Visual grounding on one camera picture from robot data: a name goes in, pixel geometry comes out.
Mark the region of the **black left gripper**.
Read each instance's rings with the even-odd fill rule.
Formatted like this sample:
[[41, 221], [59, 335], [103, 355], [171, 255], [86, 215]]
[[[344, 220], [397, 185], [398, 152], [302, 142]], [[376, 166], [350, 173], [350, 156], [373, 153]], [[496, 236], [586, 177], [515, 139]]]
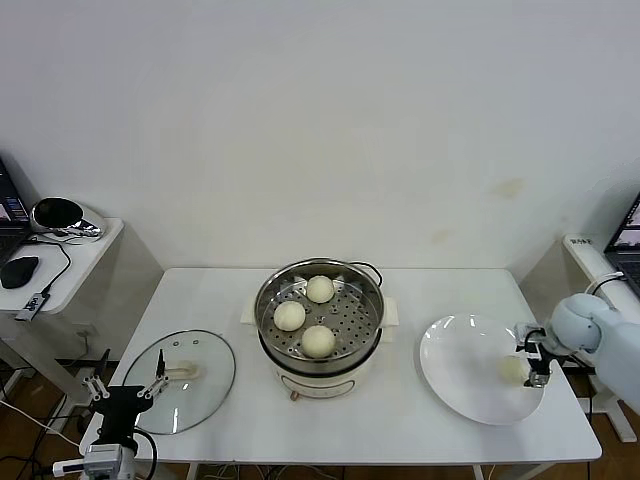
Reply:
[[110, 349], [98, 360], [97, 367], [82, 383], [88, 390], [92, 411], [102, 416], [96, 443], [134, 443], [134, 429], [139, 414], [153, 406], [153, 398], [168, 384], [164, 352], [159, 350], [154, 381], [147, 387], [106, 387], [102, 373], [107, 366]]

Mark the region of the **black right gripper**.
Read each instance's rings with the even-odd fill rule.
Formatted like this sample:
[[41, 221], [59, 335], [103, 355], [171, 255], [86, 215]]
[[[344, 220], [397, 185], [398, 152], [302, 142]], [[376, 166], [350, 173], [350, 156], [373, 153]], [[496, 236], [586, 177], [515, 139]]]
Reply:
[[554, 357], [545, 349], [544, 340], [545, 336], [542, 334], [534, 334], [529, 340], [516, 346], [518, 355], [529, 357], [527, 360], [529, 373], [524, 381], [524, 387], [543, 388], [549, 381], [551, 376], [550, 364]]

